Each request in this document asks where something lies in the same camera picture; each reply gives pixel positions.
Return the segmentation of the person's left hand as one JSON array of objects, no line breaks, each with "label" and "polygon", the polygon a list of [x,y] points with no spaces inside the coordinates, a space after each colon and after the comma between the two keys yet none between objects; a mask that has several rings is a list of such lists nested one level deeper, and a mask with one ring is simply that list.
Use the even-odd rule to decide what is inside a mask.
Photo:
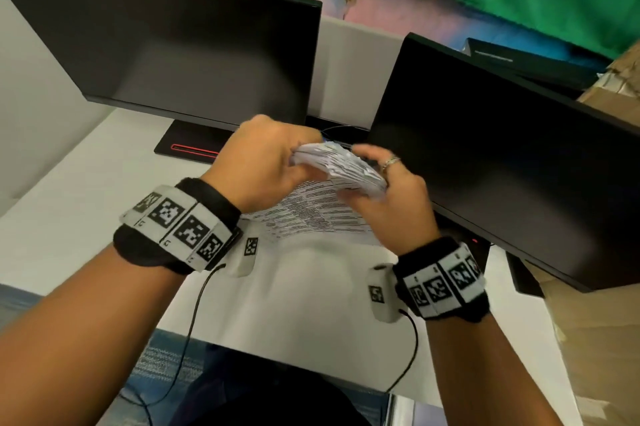
[{"label": "person's left hand", "polygon": [[282,137],[278,122],[259,114],[242,123],[200,179],[242,213],[273,207],[300,185],[282,177]]}]

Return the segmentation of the person's right hand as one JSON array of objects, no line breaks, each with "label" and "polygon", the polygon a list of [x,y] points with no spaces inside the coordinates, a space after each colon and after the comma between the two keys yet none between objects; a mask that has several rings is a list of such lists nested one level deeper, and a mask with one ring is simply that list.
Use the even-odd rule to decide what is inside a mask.
[{"label": "person's right hand", "polygon": [[387,191],[375,199],[352,189],[338,192],[339,200],[357,212],[374,236],[396,256],[403,256],[440,238],[424,179],[406,168],[406,189]]}]

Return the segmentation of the printed white paper sheet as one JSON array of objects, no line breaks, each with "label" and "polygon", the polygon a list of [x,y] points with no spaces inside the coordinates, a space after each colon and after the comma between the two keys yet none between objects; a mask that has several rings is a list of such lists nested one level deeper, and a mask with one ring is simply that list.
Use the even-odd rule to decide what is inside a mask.
[{"label": "printed white paper sheet", "polygon": [[306,164],[326,174],[322,181],[297,187],[277,205],[243,215],[262,224],[276,239],[321,235],[364,245],[380,245],[371,227],[357,212],[339,200],[337,192],[352,189],[380,200],[388,184],[369,163],[334,141],[300,146],[292,164]]}]

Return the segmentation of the person's left forearm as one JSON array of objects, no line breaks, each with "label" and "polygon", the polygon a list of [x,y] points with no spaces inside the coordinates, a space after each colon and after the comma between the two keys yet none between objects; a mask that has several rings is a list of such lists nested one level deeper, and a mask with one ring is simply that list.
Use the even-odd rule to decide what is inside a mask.
[{"label": "person's left forearm", "polygon": [[0,331],[0,426],[95,426],[186,276],[108,245]]}]

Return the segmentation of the person's right forearm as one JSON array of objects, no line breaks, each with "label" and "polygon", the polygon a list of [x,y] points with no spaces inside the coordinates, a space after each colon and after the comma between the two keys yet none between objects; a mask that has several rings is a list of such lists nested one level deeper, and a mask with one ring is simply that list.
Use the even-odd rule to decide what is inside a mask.
[{"label": "person's right forearm", "polygon": [[563,426],[492,314],[426,329],[447,426]]}]

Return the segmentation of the white desk partition panel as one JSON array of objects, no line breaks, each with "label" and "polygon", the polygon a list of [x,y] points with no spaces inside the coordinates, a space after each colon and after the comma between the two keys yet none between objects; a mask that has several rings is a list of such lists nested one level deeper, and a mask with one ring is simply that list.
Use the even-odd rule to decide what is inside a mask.
[{"label": "white desk partition panel", "polygon": [[321,16],[308,114],[369,129],[404,37]]}]

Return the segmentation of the black monitor base red stripe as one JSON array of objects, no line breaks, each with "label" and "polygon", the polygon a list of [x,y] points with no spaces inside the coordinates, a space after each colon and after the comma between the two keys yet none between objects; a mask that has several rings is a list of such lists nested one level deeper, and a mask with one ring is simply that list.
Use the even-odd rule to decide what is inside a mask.
[{"label": "black monitor base red stripe", "polygon": [[211,164],[237,128],[237,125],[219,128],[174,120],[157,143],[154,153]]}]

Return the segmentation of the black wristband with marker tags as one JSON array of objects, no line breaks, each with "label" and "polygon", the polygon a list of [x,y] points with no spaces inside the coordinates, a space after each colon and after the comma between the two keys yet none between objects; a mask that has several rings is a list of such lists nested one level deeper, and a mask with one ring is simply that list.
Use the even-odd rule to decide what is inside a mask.
[{"label": "black wristband with marker tags", "polygon": [[202,179],[160,185],[124,212],[113,235],[121,258],[187,276],[212,270],[243,236],[240,211]]},{"label": "black wristband with marker tags", "polygon": [[400,300],[425,321],[478,324],[490,314],[486,280],[464,242],[438,238],[400,256],[392,272]]}]

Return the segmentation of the large black computer monitor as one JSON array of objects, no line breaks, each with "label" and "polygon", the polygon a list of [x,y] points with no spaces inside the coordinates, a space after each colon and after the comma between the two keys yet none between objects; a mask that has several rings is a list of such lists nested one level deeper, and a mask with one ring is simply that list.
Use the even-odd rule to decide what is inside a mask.
[{"label": "large black computer monitor", "polygon": [[83,96],[235,130],[304,124],[316,0],[11,0]]}]

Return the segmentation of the flat black box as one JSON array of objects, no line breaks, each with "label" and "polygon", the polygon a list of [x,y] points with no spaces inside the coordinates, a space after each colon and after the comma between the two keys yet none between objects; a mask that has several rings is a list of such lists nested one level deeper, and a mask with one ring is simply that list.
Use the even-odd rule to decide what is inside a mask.
[{"label": "flat black box", "polygon": [[569,61],[468,38],[462,53],[520,79],[577,100],[596,82],[601,72]]}]

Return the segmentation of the black monitor stand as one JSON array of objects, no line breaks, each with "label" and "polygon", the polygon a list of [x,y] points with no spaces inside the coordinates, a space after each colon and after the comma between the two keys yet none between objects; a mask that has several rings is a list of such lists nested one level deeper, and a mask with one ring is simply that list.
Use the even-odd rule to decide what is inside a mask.
[{"label": "black monitor stand", "polygon": [[[468,245],[480,270],[485,272],[490,248],[493,244],[438,212],[435,213],[435,219],[443,235],[451,236],[457,242]],[[506,252],[506,259],[515,290],[523,295],[543,299],[544,294],[541,286],[532,273],[526,268],[523,260],[509,252]]]}]

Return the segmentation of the brown cardboard box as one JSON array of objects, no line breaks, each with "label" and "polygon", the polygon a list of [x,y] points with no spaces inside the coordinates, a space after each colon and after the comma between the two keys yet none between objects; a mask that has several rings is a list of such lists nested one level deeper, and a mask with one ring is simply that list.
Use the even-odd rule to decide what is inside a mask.
[{"label": "brown cardboard box", "polygon": [[640,39],[614,60],[577,100],[640,128]]}]

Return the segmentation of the person's black clothing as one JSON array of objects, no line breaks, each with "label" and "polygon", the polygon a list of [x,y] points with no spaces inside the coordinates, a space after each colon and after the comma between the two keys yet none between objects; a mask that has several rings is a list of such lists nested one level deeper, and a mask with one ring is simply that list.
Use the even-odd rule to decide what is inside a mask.
[{"label": "person's black clothing", "polygon": [[321,374],[208,344],[168,426],[383,426],[388,395],[368,399],[374,423]]}]

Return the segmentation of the large brown cardboard sheet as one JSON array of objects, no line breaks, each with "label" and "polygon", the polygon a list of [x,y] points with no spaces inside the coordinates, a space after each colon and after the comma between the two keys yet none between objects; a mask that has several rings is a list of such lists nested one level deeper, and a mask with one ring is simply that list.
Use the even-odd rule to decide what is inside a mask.
[{"label": "large brown cardboard sheet", "polygon": [[531,263],[584,426],[640,426],[640,284],[581,293]]}]

